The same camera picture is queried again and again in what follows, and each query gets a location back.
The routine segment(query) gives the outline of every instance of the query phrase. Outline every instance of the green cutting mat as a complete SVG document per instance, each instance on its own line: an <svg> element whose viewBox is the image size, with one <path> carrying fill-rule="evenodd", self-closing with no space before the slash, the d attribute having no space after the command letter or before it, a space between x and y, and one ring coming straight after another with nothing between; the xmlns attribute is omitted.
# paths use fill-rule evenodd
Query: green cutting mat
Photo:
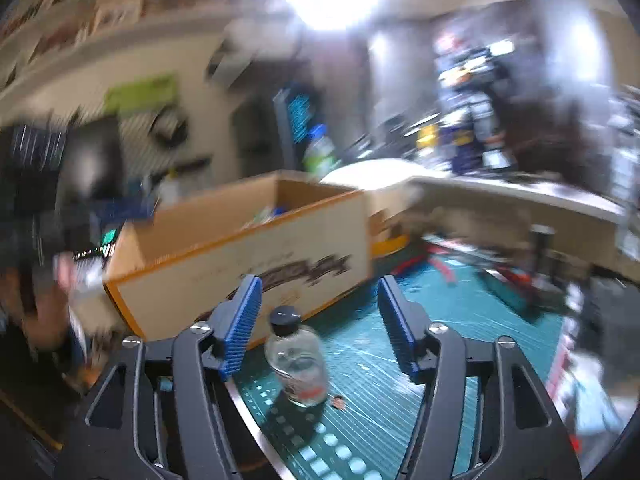
<svg viewBox="0 0 640 480"><path fill-rule="evenodd" d="M425 307L461 335L485 341L516 339L545 379L558 342L561 317L535 325L489 294L473 267L448 260L458 284L447 285L424 265L398 279L406 298ZM298 480L393 479L414 428L423 386L401 374L367 283L306 322L324 341L330 393L346 398L346 411L328 404L303 410L286 400L259 346L245 355L235 381L256 423ZM476 420L476 379L466 381L462 434L454 472L467 470Z"/></svg>

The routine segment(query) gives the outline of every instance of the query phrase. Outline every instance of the wall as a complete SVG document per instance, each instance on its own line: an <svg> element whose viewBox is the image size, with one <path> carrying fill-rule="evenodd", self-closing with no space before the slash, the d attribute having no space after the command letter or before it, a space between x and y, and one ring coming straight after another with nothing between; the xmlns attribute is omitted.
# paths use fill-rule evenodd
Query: wall
<svg viewBox="0 0 640 480"><path fill-rule="evenodd" d="M461 6L487 4L497 0L383 0L380 14L394 16L434 16ZM607 33L621 84L640 86L640 38L634 32L616 0L587 0ZM176 71L184 107L191 120L191 142L180 156L214 153L213 171L216 182L228 182L239 175L235 146L228 126L228 115L240 102L238 95L227 95L204 82L204 68L218 46L217 34L190 34L174 40L138 44L100 58L78 70L43 85L28 96L16 114L28 111L38 115L53 111L59 116L70 115L78 105L97 110L104 91L110 86L156 73ZM334 70L333 86L342 84L353 71ZM349 86L350 99L360 102L357 86ZM340 101L349 108L347 100ZM354 124L348 137L353 142L360 135ZM338 142L347 145L350 142Z"/></svg>
<svg viewBox="0 0 640 480"><path fill-rule="evenodd" d="M180 156L213 153L215 182L233 181L239 170L228 115L239 104L240 97L213 88L204 78L209 58L219 44L220 35L209 33L119 50L41 86L23 101L16 113L46 116L53 110L57 116L69 117L80 106L85 113L95 114L108 88L159 73L177 72L180 101L190 118L191 134L189 145L181 150Z"/></svg>
<svg viewBox="0 0 640 480"><path fill-rule="evenodd" d="M436 107L432 28L429 22L392 23L369 39L372 71L373 120L381 139L383 123L402 115L409 124Z"/></svg>

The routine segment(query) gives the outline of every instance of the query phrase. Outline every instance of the cardboard box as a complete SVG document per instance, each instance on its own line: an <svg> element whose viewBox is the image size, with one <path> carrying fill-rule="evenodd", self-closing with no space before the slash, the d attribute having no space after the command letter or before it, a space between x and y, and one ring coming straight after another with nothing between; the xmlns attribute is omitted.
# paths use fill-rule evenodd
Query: cardboard box
<svg viewBox="0 0 640 480"><path fill-rule="evenodd" d="M133 332L177 335L230 297L245 274L264 294L250 342L268 336L268 313L292 304L309 317L370 276L363 192L277 172L241 180L126 224L105 288ZM266 207L286 212L246 226Z"/></svg>

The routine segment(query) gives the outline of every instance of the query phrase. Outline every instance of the clutter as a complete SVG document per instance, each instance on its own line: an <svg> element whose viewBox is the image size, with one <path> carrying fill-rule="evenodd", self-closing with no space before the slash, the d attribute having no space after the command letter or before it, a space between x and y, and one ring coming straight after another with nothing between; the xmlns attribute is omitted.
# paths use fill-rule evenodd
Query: clutter
<svg viewBox="0 0 640 480"><path fill-rule="evenodd" d="M284 209L281 207L265 207L256 216L254 216L251 221L244 224L244 227L247 228L266 224L284 212Z"/></svg>
<svg viewBox="0 0 640 480"><path fill-rule="evenodd" d="M336 410L341 410L342 412L347 410L347 403L342 395L334 395L331 398L331 405Z"/></svg>
<svg viewBox="0 0 640 480"><path fill-rule="evenodd" d="M602 385L599 357L573 352L554 393L554 405L574 442L583 477L609 452L625 427ZM638 394L634 405L637 405Z"/></svg>
<svg viewBox="0 0 640 480"><path fill-rule="evenodd" d="M593 278L590 303L602 324L603 382L607 387L640 376L640 291L629 282Z"/></svg>
<svg viewBox="0 0 640 480"><path fill-rule="evenodd" d="M523 316L535 318L535 309L567 314L570 310L566 291L558 276L561 259L557 255L555 258L548 255L554 230L548 226L533 225L530 232L532 261L528 272L500 264L482 269L481 277L492 293Z"/></svg>
<svg viewBox="0 0 640 480"><path fill-rule="evenodd" d="M392 276L399 276L404 272L407 272L412 267L427 261L430 265L432 265L435 269L439 270L444 279L449 285L456 284L456 275L452 271L451 267L445 263L441 258L438 257L438 254L447 254L447 251L436 247L427 245L424 249L423 254L419 254L418 256L414 256L409 260L402 262L400 265L395 267L391 271Z"/></svg>
<svg viewBox="0 0 640 480"><path fill-rule="evenodd" d="M465 244L459 240L445 239L437 235L425 235L422 240L427 242L430 251L434 254L451 254L461 262L473 266L490 267L508 262L508 259L497 251Z"/></svg>
<svg viewBox="0 0 640 480"><path fill-rule="evenodd" d="M531 225L528 212L520 204L497 203L499 198L431 184L421 186L422 198L402 214L404 220L419 222L420 234L438 234L479 248L514 251L526 247Z"/></svg>
<svg viewBox="0 0 640 480"><path fill-rule="evenodd" d="M67 424L54 478L150 478L150 467L169 470L167 456L177 448L169 450L166 438L153 437L164 428L159 396L168 390L175 392L170 399L173 428L185 471L170 476L195 479L203 471L206 476L217 471L224 478L232 477L236 467L230 460L215 385L222 387L239 370L261 300L260 279L247 275L231 300L220 303L205 321L186 327L177 338L155 344L136 336L124 338L92 394L77 406L73 423ZM123 402L132 402L133 409L121 410ZM150 456L154 466L148 462Z"/></svg>
<svg viewBox="0 0 640 480"><path fill-rule="evenodd" d="M42 322L45 318L35 298L52 287L54 269L63 261L60 254L95 248L101 228L126 219L148 219L155 203L121 195L115 118L101 118L65 133L14 124L2 130L2 138L6 207L0 267L11 269L11 274L17 269L20 301L10 306L12 319L20 322L36 348L43 349L36 340L46 340L48 348L48 341L56 341L66 330L68 319L56 316L56 322ZM84 172L87 164L94 171Z"/></svg>

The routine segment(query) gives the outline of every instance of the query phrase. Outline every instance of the table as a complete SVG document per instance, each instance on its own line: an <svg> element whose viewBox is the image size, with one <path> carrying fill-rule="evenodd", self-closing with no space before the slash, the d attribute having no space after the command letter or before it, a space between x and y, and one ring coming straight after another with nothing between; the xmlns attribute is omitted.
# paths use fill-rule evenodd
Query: table
<svg viewBox="0 0 640 480"><path fill-rule="evenodd" d="M567 184L546 180L517 183L501 178L455 176L450 171L427 170L415 162L398 158L357 162L332 171L322 180L327 184L368 190L373 192L374 196L384 193L385 190L401 188L409 181L426 186L468 189L542 203L614 224L620 222L624 214L621 205ZM406 207L411 203L412 197L410 194L405 195L402 203Z"/></svg>
<svg viewBox="0 0 640 480"><path fill-rule="evenodd" d="M406 258L397 254L396 261ZM411 301L421 303L466 337L514 337L545 380L562 325L545 314L529 324L484 289L475 269L448 260L458 284L447 285L428 264L398 279ZM378 275L388 272L379 264ZM375 280L313 316L306 323L324 341L330 393L346 399L346 410L326 404L297 408L280 392L259 346L245 355L230 386L232 397L258 444L283 478L298 480L393 479L414 427L423 386L398 369L376 304ZM455 473L466 470L476 410L476 379L466 380L465 411Z"/></svg>

